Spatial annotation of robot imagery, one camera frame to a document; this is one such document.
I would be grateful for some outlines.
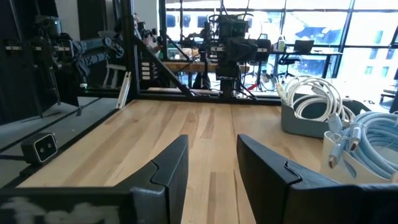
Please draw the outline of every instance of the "gray bin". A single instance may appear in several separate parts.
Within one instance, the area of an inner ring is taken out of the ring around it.
[[[294,98],[297,99],[301,96],[303,95],[296,94]],[[344,101],[343,104],[353,111],[355,115],[360,114],[361,110],[370,111],[363,103],[356,100]],[[302,116],[304,118],[318,118],[325,110],[326,104],[314,103],[303,110]],[[329,131],[327,122],[296,118],[293,108],[287,106],[284,102],[282,102],[280,119],[282,130],[290,134],[323,139],[324,133]]]

